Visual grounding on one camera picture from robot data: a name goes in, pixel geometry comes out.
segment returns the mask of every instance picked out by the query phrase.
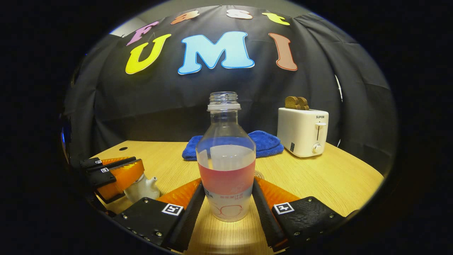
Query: blue letter m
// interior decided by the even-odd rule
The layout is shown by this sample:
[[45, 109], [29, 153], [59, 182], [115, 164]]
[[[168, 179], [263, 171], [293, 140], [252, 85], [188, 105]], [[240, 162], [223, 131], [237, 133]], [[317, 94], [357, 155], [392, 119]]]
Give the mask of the blue letter m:
[[246, 36], [246, 32], [226, 32], [216, 44], [202, 34], [184, 38], [181, 42], [186, 44], [186, 53], [183, 66], [178, 69], [178, 74], [191, 74], [201, 70], [201, 65], [197, 63], [197, 54], [212, 69], [224, 51], [225, 60], [221, 63], [224, 68], [253, 67], [255, 63], [249, 58], [244, 41]]

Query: wooden table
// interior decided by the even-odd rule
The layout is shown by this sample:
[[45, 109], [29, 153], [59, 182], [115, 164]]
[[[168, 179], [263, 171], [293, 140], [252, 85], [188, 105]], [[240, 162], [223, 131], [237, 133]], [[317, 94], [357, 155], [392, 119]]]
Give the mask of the wooden table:
[[[157, 177], [161, 195], [200, 177], [197, 162], [183, 160], [186, 142], [126, 141], [93, 157], [132, 157], [143, 160], [147, 178]], [[314, 196], [342, 216], [360, 209], [370, 199], [383, 176], [360, 159], [327, 144], [322, 155], [297, 158], [283, 153], [256, 159], [255, 169], [265, 180], [304, 198]], [[205, 198], [185, 254], [273, 254], [267, 247], [253, 199], [244, 219], [222, 222], [214, 218]], [[120, 213], [132, 203], [123, 197], [108, 205]]]

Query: plastic bottle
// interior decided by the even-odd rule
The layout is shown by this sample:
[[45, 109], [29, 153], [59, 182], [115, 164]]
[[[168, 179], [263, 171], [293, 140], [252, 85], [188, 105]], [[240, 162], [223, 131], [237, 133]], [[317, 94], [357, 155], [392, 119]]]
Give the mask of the plastic bottle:
[[237, 123], [235, 92], [211, 93], [209, 100], [211, 126], [196, 146], [198, 167], [214, 216], [238, 221], [250, 205], [256, 145]]

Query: white toaster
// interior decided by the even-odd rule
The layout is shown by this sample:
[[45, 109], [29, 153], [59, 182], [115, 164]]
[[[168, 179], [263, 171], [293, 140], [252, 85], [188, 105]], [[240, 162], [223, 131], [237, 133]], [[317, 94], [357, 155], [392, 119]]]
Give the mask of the white toaster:
[[279, 108], [277, 137], [298, 157], [312, 157], [324, 152], [328, 126], [328, 112]]

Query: folded towel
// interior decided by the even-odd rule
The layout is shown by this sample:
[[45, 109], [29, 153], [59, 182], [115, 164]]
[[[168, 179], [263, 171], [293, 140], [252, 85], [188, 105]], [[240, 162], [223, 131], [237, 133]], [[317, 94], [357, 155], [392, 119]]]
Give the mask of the folded towel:
[[[280, 143], [280, 139], [269, 133], [258, 130], [251, 132], [249, 136], [256, 144], [256, 157], [267, 157], [281, 153], [284, 150], [283, 145]], [[194, 136], [190, 139], [182, 155], [185, 160], [197, 160], [195, 147], [197, 146], [201, 138], [202, 136]]]

